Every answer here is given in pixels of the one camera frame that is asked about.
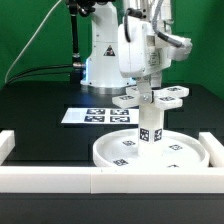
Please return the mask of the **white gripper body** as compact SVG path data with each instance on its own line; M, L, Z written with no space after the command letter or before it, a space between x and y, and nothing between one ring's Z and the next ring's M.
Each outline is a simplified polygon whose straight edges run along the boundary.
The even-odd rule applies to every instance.
M172 19L159 14L155 22L126 14L118 28L119 70L124 78L149 76L186 60L190 38L172 34Z

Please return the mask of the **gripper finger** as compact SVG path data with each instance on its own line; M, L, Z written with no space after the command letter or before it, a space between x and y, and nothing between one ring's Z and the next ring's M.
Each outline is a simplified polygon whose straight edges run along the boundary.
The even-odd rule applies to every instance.
M160 88L162 85L162 72L158 71L151 75L151 87Z
M141 103L152 103L153 102L153 91L150 85L150 79L148 77L142 77L137 82L137 88L140 94Z

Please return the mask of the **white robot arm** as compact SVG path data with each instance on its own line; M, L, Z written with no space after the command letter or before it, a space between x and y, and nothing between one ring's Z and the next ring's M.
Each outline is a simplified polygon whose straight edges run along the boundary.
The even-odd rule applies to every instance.
M85 83L100 90L137 84L140 99L150 103L161 86L161 72L173 60L188 58L189 38L171 31L171 0L81 0L80 12L92 17L92 53Z

